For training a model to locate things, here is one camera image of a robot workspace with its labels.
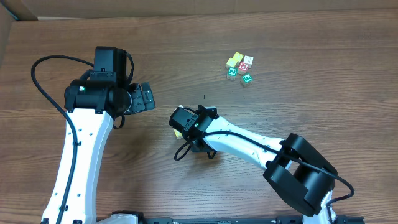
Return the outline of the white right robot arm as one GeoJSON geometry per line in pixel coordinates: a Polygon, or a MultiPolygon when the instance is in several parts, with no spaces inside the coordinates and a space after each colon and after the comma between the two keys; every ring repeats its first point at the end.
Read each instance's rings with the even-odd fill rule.
{"type": "Polygon", "coordinates": [[[181,133],[189,151],[204,152],[209,159],[227,152],[259,167],[278,196],[303,215],[304,223],[335,221],[328,203],[337,171],[303,137],[261,136],[233,125],[215,107],[202,105],[197,110],[177,107],[169,125],[181,133]]]}

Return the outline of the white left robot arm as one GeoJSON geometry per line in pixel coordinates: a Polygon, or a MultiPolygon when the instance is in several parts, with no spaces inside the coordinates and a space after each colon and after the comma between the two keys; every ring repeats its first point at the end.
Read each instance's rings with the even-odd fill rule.
{"type": "Polygon", "coordinates": [[[66,87],[65,105],[55,106],[66,119],[65,142],[42,223],[97,221],[98,177],[114,120],[155,108],[150,85],[133,83],[126,71],[131,61],[123,49],[97,47],[91,68],[66,87]]]}

